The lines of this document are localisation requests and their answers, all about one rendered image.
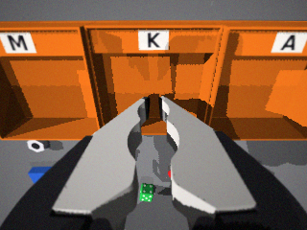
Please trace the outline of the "orange bin rack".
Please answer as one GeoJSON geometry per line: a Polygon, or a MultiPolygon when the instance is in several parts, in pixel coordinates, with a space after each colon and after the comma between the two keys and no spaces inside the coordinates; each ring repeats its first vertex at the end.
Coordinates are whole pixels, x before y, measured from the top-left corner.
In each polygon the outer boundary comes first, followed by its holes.
{"type": "Polygon", "coordinates": [[[300,56],[307,21],[0,21],[0,139],[82,140],[143,97],[167,135],[165,96],[232,140],[307,140],[300,56]]]}

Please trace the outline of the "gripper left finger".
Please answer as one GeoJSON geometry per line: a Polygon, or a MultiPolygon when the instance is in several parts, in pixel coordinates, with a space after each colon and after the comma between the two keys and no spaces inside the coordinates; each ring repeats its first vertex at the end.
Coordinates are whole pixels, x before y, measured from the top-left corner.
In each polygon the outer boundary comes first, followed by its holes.
{"type": "Polygon", "coordinates": [[[0,230],[89,230],[94,219],[125,230],[137,205],[133,158],[149,112],[150,98],[143,97],[85,135],[19,199],[0,230]]]}

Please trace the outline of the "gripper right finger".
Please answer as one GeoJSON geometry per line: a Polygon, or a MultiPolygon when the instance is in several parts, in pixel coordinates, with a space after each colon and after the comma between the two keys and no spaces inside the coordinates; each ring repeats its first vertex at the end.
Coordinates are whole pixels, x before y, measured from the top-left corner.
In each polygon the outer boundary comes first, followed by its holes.
{"type": "Polygon", "coordinates": [[[307,230],[307,213],[290,191],[222,131],[216,131],[165,96],[171,194],[188,221],[210,216],[217,230],[307,230]]]}

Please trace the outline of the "silver hex nut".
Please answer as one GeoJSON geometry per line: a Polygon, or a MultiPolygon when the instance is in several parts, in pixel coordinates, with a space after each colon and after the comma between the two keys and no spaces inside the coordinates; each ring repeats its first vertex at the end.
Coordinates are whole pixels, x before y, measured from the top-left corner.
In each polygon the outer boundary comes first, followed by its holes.
{"type": "Polygon", "coordinates": [[[34,150],[36,152],[45,150],[48,146],[47,140],[29,140],[28,147],[31,150],[34,150]]]}

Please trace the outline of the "green die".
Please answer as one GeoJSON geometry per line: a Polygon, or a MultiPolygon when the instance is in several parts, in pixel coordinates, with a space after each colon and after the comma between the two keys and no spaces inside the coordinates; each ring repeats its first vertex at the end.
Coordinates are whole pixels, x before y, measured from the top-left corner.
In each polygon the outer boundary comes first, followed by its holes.
{"type": "Polygon", "coordinates": [[[151,202],[153,200],[153,196],[154,196],[154,185],[142,183],[139,200],[151,202]]]}

